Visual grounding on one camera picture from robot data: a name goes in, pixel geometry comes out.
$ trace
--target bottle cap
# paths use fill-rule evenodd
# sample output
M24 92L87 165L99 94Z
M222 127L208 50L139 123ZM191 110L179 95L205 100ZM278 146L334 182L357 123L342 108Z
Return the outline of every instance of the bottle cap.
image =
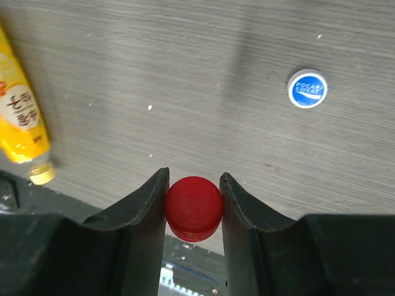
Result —
M43 185L55 178L55 169L51 163L36 166L30 170L29 177L34 185Z
M325 78L313 69L297 72L288 83L288 95L291 102L303 109L321 104L327 92L328 85Z
M186 177L168 191L165 215L176 236L187 242L207 239L222 219L221 192L202 177Z

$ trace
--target gray wooden surface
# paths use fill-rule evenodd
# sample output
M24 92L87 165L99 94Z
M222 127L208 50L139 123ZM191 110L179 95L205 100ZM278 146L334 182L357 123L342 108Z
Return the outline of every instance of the gray wooden surface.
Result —
M395 213L393 0L2 0L0 21L57 191L106 207L168 166L229 171L292 218ZM329 84L310 110L286 93L304 67ZM222 252L221 232L201 245Z

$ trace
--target pocari sweat logo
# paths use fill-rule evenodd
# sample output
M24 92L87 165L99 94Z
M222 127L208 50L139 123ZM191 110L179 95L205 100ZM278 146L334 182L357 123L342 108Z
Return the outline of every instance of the pocari sweat logo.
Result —
M328 85L316 70L297 72L288 83L288 94L291 102L300 108L312 108L319 105L325 98Z

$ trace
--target black plastic part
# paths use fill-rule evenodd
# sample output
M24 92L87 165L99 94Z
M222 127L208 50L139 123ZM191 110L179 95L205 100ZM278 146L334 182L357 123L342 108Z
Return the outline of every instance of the black plastic part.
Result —
M35 186L29 180L3 170L0 170L0 180L5 180L12 185L19 206L14 213L18 215L58 213L82 223L86 217L102 210L61 192Z
M19 209L12 183L0 178L0 213L13 213Z
M168 169L160 169L84 223L60 215L0 215L0 295L156 296L168 181ZM31 187L31 199L40 199ZM226 283L229 296L395 295L395 216L307 215L294 221L228 173L220 190L227 280L198 274L213 293L222 294ZM212 271L220 268L216 264Z
M0 295L156 296L169 172L84 224L58 215L0 215Z
M229 296L395 295L395 216L293 221L228 173L220 189Z

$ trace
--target plastic bottle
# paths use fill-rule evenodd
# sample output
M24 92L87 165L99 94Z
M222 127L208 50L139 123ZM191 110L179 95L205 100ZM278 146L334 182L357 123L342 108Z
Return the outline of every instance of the plastic bottle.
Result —
M1 27L0 146L11 161L27 168L34 184L55 177L43 116Z

